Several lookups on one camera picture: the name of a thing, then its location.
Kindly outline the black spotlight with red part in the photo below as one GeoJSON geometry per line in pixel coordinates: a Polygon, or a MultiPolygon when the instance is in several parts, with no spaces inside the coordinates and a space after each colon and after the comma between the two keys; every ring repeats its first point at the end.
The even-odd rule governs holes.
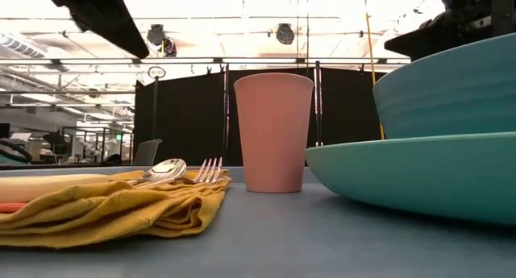
{"type": "Polygon", "coordinates": [[[164,57],[176,57],[177,47],[172,39],[166,36],[163,24],[152,24],[148,30],[147,40],[157,47],[164,57]]]}

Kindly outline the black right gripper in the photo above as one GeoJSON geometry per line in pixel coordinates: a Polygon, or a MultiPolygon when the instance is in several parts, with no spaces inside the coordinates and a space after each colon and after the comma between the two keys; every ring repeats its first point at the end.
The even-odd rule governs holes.
{"type": "Polygon", "coordinates": [[[441,0],[445,12],[387,40],[386,50],[412,61],[460,45],[516,32],[516,0],[441,0]]]}

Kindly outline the metal spoon with orange handle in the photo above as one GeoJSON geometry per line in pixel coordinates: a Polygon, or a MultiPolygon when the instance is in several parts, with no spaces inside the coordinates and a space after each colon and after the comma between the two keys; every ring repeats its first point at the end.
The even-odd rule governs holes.
{"type": "MultiPolygon", "coordinates": [[[[121,177],[135,185],[150,182],[152,185],[170,183],[186,174],[186,162],[181,159],[166,160],[138,177],[121,177]]],[[[99,174],[33,176],[25,181],[21,177],[0,178],[0,213],[11,214],[25,207],[37,197],[66,189],[73,185],[95,184],[112,180],[99,174]]]]}

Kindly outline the pink plastic cup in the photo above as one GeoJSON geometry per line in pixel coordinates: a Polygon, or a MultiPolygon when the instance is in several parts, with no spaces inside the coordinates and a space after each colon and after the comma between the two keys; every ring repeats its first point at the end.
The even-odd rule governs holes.
{"type": "Polygon", "coordinates": [[[259,73],[240,78],[234,88],[247,190],[301,191],[314,82],[259,73]]]}

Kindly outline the yellow cloth napkin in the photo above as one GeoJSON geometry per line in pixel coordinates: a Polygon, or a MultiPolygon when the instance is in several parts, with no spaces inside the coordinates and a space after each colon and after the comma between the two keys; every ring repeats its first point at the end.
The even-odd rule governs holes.
{"type": "Polygon", "coordinates": [[[195,183],[195,173],[168,185],[138,189],[141,171],[88,176],[84,185],[54,191],[11,214],[0,214],[0,246],[68,248],[148,234],[200,234],[214,220],[231,178],[195,183]]]}

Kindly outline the blue plastic bowl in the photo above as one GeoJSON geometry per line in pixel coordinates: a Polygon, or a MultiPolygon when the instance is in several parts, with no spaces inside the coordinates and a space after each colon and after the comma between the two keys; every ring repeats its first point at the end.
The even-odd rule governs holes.
{"type": "Polygon", "coordinates": [[[397,68],[373,96],[390,139],[516,131],[516,33],[397,68]]]}

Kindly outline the green plastic plate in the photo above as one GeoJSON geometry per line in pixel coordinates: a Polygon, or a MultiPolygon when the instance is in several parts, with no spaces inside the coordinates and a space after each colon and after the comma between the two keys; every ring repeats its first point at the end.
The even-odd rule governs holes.
{"type": "Polygon", "coordinates": [[[341,143],[305,154],[326,188],[354,201],[516,226],[516,132],[341,143]]]}

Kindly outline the blue office chair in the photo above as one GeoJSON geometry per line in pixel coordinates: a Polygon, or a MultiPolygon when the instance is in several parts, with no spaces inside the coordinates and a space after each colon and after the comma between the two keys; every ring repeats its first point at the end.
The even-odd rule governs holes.
{"type": "Polygon", "coordinates": [[[136,149],[132,164],[138,166],[153,165],[158,146],[161,142],[161,139],[152,139],[142,142],[136,149]]]}

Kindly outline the metal fork with orange handle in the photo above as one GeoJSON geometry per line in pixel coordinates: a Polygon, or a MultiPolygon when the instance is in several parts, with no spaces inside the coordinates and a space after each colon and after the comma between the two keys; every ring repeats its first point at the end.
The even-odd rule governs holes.
{"type": "Polygon", "coordinates": [[[223,158],[209,158],[202,162],[198,173],[194,177],[195,183],[214,183],[222,175],[223,158]]]}

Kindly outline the long LED light bar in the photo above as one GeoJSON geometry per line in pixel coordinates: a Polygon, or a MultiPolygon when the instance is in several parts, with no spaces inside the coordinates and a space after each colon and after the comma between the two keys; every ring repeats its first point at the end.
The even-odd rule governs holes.
{"type": "Polygon", "coordinates": [[[0,59],[4,65],[100,65],[100,64],[369,64],[367,57],[350,58],[264,58],[264,57],[179,57],[179,58],[63,58],[0,59]]]}

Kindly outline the black curtain partition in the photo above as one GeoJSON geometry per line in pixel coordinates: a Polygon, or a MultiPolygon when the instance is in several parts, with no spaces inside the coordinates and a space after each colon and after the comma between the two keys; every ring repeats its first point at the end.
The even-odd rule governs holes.
{"type": "MultiPolygon", "coordinates": [[[[372,81],[381,73],[336,68],[319,69],[322,122],[310,116],[307,145],[351,143],[381,137],[372,95],[372,81]]],[[[251,75],[249,70],[211,73],[159,81],[156,138],[161,139],[157,163],[182,158],[198,166],[221,156],[225,165],[243,163],[234,83],[251,75]]],[[[135,89],[134,145],[152,139],[153,83],[135,89]]]]}

